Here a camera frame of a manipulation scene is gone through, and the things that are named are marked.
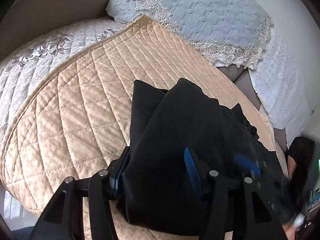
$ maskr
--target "blue quilted fabric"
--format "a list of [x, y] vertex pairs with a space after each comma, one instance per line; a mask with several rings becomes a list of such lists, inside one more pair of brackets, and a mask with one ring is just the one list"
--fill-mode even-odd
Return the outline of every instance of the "blue quilted fabric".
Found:
[[255, 0], [163, 0], [188, 40], [254, 47], [268, 14]]

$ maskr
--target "white wall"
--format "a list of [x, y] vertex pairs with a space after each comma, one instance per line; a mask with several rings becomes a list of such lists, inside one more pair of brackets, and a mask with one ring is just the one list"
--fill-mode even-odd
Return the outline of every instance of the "white wall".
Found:
[[[297, 54], [310, 109], [320, 101], [320, 30], [301, 0], [256, 0], [280, 29], [287, 48]], [[316, 119], [320, 125], [320, 116]]]

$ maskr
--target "cushion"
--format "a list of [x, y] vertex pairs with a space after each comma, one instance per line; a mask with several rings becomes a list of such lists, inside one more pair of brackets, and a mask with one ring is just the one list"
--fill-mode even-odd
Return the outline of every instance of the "cushion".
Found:
[[110, 0], [107, 12], [118, 22], [147, 14], [189, 41], [210, 65], [252, 69], [272, 26], [254, 0]]
[[53, 30], [16, 49], [0, 62], [0, 143], [14, 114], [32, 90], [63, 60], [125, 24], [106, 17]]
[[[0, 178], [39, 216], [62, 180], [92, 176], [129, 144], [136, 79], [172, 88], [180, 77], [220, 105], [241, 105], [259, 141], [275, 150], [268, 118], [185, 40], [147, 16], [63, 61], [43, 78], [15, 113], [0, 151]], [[111, 202], [120, 240], [197, 239], [129, 225]], [[85, 202], [84, 230], [90, 238]]]

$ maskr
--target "floral lace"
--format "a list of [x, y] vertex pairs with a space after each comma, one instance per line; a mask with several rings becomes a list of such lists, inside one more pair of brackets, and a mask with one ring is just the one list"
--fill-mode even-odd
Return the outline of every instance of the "floral lace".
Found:
[[[139, 1], [136, 11], [144, 10], [144, 14], [164, 25], [169, 31], [180, 35], [181, 26], [171, 20], [171, 11], [162, 6], [162, 0], [136, 0]], [[219, 44], [215, 40], [198, 42], [187, 40], [197, 51], [199, 51], [212, 66], [215, 62], [223, 62], [226, 66], [235, 64], [237, 67], [243, 65], [245, 68], [256, 69], [257, 62], [262, 59], [262, 52], [266, 49], [270, 40], [270, 30], [273, 27], [270, 17], [266, 22], [253, 48], [243, 49], [232, 44]]]

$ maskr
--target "armrest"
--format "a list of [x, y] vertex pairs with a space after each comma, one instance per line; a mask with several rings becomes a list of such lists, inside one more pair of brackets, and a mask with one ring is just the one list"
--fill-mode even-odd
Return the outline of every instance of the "armrest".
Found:
[[23, 43], [72, 22], [103, 17], [109, 0], [16, 0], [0, 22], [0, 60]]

